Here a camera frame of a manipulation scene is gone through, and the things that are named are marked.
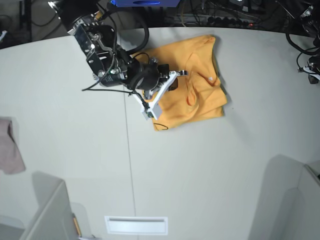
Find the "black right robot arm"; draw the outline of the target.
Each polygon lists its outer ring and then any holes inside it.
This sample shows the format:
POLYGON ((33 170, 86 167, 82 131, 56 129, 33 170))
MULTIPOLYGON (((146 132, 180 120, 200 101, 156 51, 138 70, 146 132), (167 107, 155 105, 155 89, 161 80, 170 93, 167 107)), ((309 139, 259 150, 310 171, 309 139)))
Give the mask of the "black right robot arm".
POLYGON ((51 0, 48 5, 79 44, 92 71, 96 82, 85 91, 94 91, 97 85, 108 89, 124 86, 129 95, 137 96, 138 90, 144 91, 148 100, 157 92, 170 91, 170 78, 182 75, 143 51, 150 31, 147 22, 136 12, 128 11, 142 27, 143 39, 138 46, 126 50, 118 44, 117 24, 104 23, 106 19, 114 22, 112 15, 120 12, 119 8, 104 8, 97 0, 51 0))

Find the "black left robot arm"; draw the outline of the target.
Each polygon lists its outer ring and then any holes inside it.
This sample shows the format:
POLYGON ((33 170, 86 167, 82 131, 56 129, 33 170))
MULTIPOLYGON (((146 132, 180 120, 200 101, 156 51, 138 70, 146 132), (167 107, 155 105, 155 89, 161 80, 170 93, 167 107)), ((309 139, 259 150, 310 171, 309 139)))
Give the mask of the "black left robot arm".
POLYGON ((293 18, 285 32, 287 42, 299 55, 308 55, 310 58, 305 66, 300 66, 299 58, 296 59, 299 73, 306 73, 312 85, 320 83, 320 2, 318 0, 281 0, 278 2, 293 18), (304 31, 314 38, 314 47, 303 49, 295 44, 290 37, 290 31, 295 23, 302 26, 304 31))

